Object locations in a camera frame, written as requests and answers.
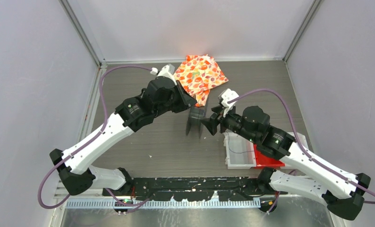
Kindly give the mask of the black cable spool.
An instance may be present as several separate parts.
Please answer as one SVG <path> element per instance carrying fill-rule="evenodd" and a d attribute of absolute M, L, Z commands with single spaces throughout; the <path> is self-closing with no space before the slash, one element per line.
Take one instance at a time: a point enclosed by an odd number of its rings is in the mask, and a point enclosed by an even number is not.
<path fill-rule="evenodd" d="M 185 130 L 186 136 L 189 135 L 192 128 L 196 128 L 198 137 L 201 138 L 203 132 L 203 125 L 201 123 L 201 120 L 206 117 L 207 108 L 208 102 L 206 102 L 204 106 L 197 107 L 194 105 L 190 108 Z"/>

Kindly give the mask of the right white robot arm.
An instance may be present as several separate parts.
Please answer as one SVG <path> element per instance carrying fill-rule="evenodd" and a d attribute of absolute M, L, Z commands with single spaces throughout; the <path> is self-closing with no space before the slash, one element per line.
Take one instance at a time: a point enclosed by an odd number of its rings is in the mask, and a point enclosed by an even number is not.
<path fill-rule="evenodd" d="M 303 173 L 309 178 L 292 176 L 280 170 L 265 167 L 257 180 L 257 189 L 263 194 L 289 192 L 312 199 L 336 216 L 354 220 L 365 203 L 365 189 L 371 178 L 364 174 L 351 174 L 323 160 L 307 149 L 301 149 L 299 141 L 286 131 L 270 124 L 270 116 L 259 106 L 249 106 L 239 115 L 233 108 L 212 108 L 213 114 L 201 120 L 203 126 L 214 135 L 217 127 L 221 132 L 230 130 L 252 142 L 266 157 L 279 160 Z"/>

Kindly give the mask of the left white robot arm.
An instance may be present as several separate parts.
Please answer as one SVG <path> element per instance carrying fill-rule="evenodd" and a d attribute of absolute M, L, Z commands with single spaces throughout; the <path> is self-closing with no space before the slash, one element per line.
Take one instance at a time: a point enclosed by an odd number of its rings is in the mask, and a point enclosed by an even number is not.
<path fill-rule="evenodd" d="M 78 144 L 50 153 L 64 187 L 70 195 L 101 188 L 115 190 L 121 196 L 128 195 L 132 180 L 124 168 L 104 169 L 92 163 L 119 141 L 153 123 L 155 118 L 168 111 L 183 112 L 195 104 L 196 100 L 180 82 L 157 76 L 139 95 L 125 99 L 106 123 Z"/>

